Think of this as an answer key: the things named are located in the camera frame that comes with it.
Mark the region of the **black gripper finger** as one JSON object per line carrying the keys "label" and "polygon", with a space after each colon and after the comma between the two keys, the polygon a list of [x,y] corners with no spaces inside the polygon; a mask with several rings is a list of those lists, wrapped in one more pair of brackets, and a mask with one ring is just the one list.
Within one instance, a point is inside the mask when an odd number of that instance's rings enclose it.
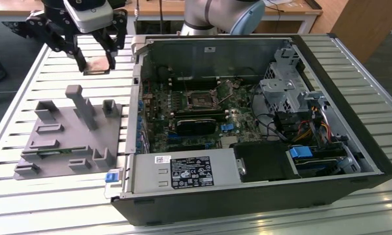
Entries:
{"label": "black gripper finger", "polygon": [[73,29],[74,25],[73,22],[66,18],[66,13],[62,13],[59,16],[62,16],[62,36],[51,28],[51,20],[46,17],[43,11],[31,11],[26,17],[25,22],[33,33],[47,45],[47,47],[54,52],[63,51],[66,56],[75,61],[78,70],[82,72],[85,70],[85,58],[81,49],[77,46],[77,30]]}
{"label": "black gripper finger", "polygon": [[[115,68],[117,51],[123,49],[125,35],[126,35],[126,24],[127,24],[127,12],[123,9],[117,9],[113,12],[111,25],[93,31],[93,38],[99,43],[107,60],[107,68],[113,70]],[[114,28],[115,37],[110,38],[107,28]]]}

